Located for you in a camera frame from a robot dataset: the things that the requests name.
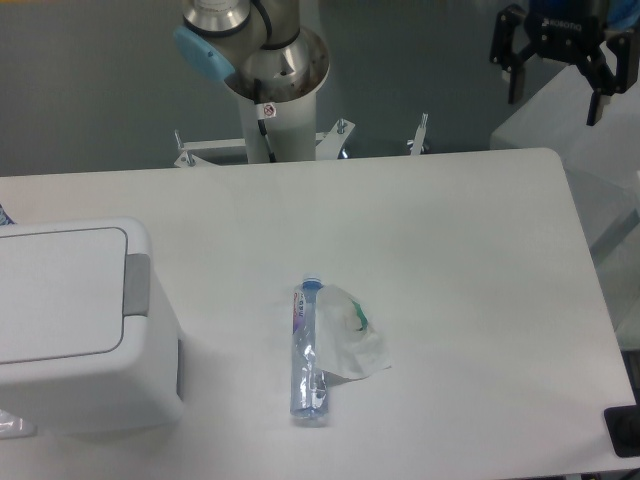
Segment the silver blue-capped robot arm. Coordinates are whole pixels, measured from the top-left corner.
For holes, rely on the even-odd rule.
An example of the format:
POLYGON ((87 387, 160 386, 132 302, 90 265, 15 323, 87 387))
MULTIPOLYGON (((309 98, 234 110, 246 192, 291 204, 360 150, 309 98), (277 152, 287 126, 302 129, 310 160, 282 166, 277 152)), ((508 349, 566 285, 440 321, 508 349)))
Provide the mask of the silver blue-capped robot arm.
MULTIPOLYGON (((185 1, 173 33, 192 68, 255 104, 287 102, 324 83, 329 54, 300 24, 297 1, 185 1)), ((532 57, 575 66, 591 87, 587 123, 601 118, 607 98, 639 76, 636 1, 531 1, 496 15, 489 60, 509 80, 508 101, 523 95, 532 57)))

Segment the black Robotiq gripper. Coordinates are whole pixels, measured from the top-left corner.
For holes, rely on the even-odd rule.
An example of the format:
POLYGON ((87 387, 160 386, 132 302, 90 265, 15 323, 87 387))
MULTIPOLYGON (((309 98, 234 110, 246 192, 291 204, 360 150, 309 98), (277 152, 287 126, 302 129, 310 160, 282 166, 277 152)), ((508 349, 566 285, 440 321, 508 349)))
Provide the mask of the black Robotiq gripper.
POLYGON ((607 101, 636 83, 636 31, 604 30, 609 1, 529 1, 528 12, 511 4, 497 13, 489 61, 508 75, 508 103, 523 96, 525 63, 541 58, 576 64, 592 88, 586 124, 594 126, 607 101), (513 47, 516 29, 522 26, 528 43, 513 47), (615 56, 609 67, 600 44, 615 56))

